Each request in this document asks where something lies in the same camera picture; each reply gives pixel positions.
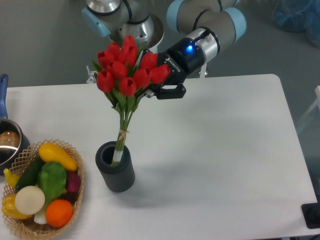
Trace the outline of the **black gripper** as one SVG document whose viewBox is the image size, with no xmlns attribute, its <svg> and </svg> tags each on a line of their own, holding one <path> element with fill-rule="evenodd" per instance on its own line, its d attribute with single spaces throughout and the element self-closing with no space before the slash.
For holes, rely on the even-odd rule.
<svg viewBox="0 0 320 240">
<path fill-rule="evenodd" d="M 164 85 L 175 85 L 175 88 L 164 88 L 163 84 L 153 86 L 145 92 L 147 98 L 158 100 L 181 99 L 187 92 L 182 84 L 186 77 L 200 67 L 200 47 L 196 41 L 185 37 L 165 52 L 158 54 L 157 66 L 167 64 L 171 73 L 164 80 Z"/>
</svg>

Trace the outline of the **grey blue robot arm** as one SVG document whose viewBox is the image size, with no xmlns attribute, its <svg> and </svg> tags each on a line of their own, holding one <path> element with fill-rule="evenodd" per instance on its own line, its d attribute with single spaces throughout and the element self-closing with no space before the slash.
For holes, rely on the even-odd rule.
<svg viewBox="0 0 320 240">
<path fill-rule="evenodd" d="M 166 22 L 183 39 L 160 53 L 159 64 L 171 74 L 164 83 L 148 87 L 137 96 L 179 99 L 186 93 L 183 83 L 190 74 L 207 75 L 207 63 L 234 44 L 246 31 L 244 15 L 234 0 L 175 0 L 167 9 Z M 164 36 L 162 22 L 149 11 L 147 0 L 89 0 L 82 17 L 100 37 L 121 44 L 132 35 L 144 52 L 156 51 Z"/>
</svg>

